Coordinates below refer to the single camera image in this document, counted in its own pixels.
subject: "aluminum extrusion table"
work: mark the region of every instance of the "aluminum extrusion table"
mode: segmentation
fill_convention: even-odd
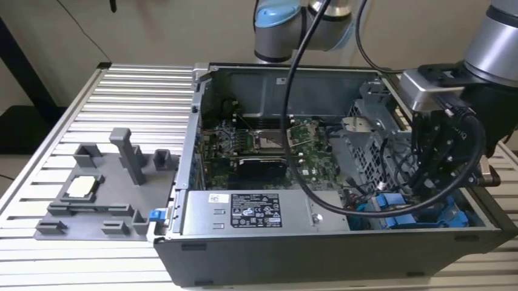
[[[35,241],[34,226],[74,166],[79,142],[116,152],[113,127],[132,130],[144,153],[181,153],[190,110],[192,68],[112,65],[97,69],[27,165],[0,198],[0,287],[11,290],[180,290],[148,242]],[[489,159],[501,185],[488,188],[518,223],[518,159],[499,144]],[[493,252],[468,255],[431,279],[234,286],[233,290],[518,289],[518,239]]]

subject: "black cable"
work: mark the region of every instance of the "black cable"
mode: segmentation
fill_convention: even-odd
[[[342,186],[342,188],[348,188],[348,189],[354,189],[356,187],[364,187],[364,186],[367,186],[367,185],[369,185],[369,184],[372,184],[373,183],[373,181],[371,181],[371,182],[367,182],[367,183],[364,183],[364,184],[361,184],[361,185],[356,185],[356,186]]]
[[[353,210],[346,210],[342,209],[341,207],[336,207],[330,204],[328,204],[316,194],[310,191],[309,187],[306,186],[301,175],[298,173],[298,169],[296,168],[296,163],[290,161],[290,148],[288,145],[288,137],[286,137],[286,109],[288,109],[288,100],[289,100],[289,92],[290,92],[290,85],[292,85],[292,79],[294,77],[294,72],[296,72],[296,67],[300,63],[300,59],[302,56],[302,53],[305,51],[306,45],[309,43],[310,37],[314,33],[316,26],[320,22],[320,19],[324,15],[324,11],[326,10],[326,7],[329,5],[330,0],[325,0],[322,3],[322,6],[320,7],[314,20],[310,23],[310,27],[304,35],[302,41],[300,43],[298,50],[296,51],[292,64],[289,66],[288,70],[288,76],[286,76],[286,82],[285,82],[285,92],[284,92],[284,100],[282,100],[282,110],[280,114],[280,132],[281,132],[281,137],[282,137],[282,149],[284,149],[284,155],[288,161],[288,166],[289,166],[289,171],[292,172],[292,175],[300,185],[301,190],[304,191],[305,195],[309,197],[309,199],[325,210],[341,214],[341,215],[348,215],[348,216],[359,216],[359,217],[372,217],[372,218],[384,218],[384,217],[392,217],[392,216],[400,216],[408,213],[412,213],[420,209],[424,209],[433,205],[436,202],[439,202],[449,193],[452,190],[457,188],[465,177],[469,175],[471,170],[476,167],[477,162],[480,160],[480,156],[484,151],[485,147],[485,133],[484,133],[484,128],[479,122],[479,120],[471,116],[461,116],[460,121],[465,123],[465,125],[469,126],[472,135],[473,135],[473,153],[471,155],[471,158],[464,165],[464,167],[460,169],[460,172],[455,176],[455,179],[452,179],[449,185],[431,198],[428,198],[424,202],[399,208],[393,210],[384,210],[380,212],[372,212],[372,211],[353,211]]]
[[[252,22],[252,26],[253,26],[253,32],[256,32],[256,14],[257,14],[257,5],[258,5],[258,0],[256,0],[256,3],[253,5],[253,22]]]
[[[58,5],[62,7],[62,9],[65,10],[65,12],[67,13],[67,15],[70,16],[73,22],[77,24],[77,27],[78,29],[81,30],[83,36],[89,39],[89,41],[91,42],[91,44],[97,47],[98,51],[102,53],[102,55],[105,56],[105,58],[108,59],[109,62],[112,62],[110,58],[108,57],[108,55],[105,54],[105,52],[102,51],[102,49],[100,48],[100,46],[97,45],[97,43],[91,40],[91,38],[89,37],[89,35],[86,34],[86,32],[83,31],[81,25],[78,24],[75,18],[73,17],[71,13],[67,11],[66,7],[62,5],[61,1],[59,0],[55,0],[55,2],[58,3]]]
[[[403,70],[392,70],[392,69],[383,69],[383,68],[380,68],[371,61],[371,58],[367,56],[367,53],[364,52],[363,45],[361,45],[361,40],[360,40],[360,36],[359,36],[359,29],[360,29],[360,23],[361,23],[360,22],[361,14],[363,14],[363,10],[364,10],[364,6],[365,5],[367,5],[367,0],[363,0],[361,4],[360,4],[360,7],[359,7],[359,11],[357,11],[357,17],[356,17],[354,37],[356,37],[356,45],[357,45],[359,53],[361,54],[361,57],[363,57],[364,61],[368,63],[368,65],[373,69],[376,69],[377,71],[380,71],[381,73],[385,73],[385,74],[400,74],[403,72]]]
[[[399,181],[399,174],[403,175],[403,164],[405,162],[405,160],[412,156],[412,153],[407,153],[405,156],[401,158],[401,160],[397,162],[397,164],[395,165],[395,172],[393,172],[393,182],[395,182],[395,186],[389,189],[391,191],[397,191],[399,189],[403,188],[403,186],[405,185],[405,183],[400,183]]]
[[[10,180],[10,181],[14,181],[14,178],[11,178],[11,177],[9,177],[9,176],[5,176],[5,175],[2,175],[2,174],[0,174],[0,177],[7,179],[7,180]]]

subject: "barcode sticker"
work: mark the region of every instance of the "barcode sticker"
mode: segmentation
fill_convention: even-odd
[[[228,203],[229,195],[228,194],[208,194],[208,203]]]

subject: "gray post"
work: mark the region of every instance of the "gray post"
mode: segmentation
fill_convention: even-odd
[[[109,135],[109,142],[118,148],[120,159],[122,164],[126,166],[129,177],[134,185],[145,183],[145,176],[140,169],[138,159],[132,150],[129,142],[130,131],[124,128],[114,128]]]

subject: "sticker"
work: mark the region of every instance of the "sticker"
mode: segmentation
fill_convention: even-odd
[[[208,194],[208,203],[228,203],[228,194]]]
[[[282,227],[278,194],[232,194],[232,227]]]

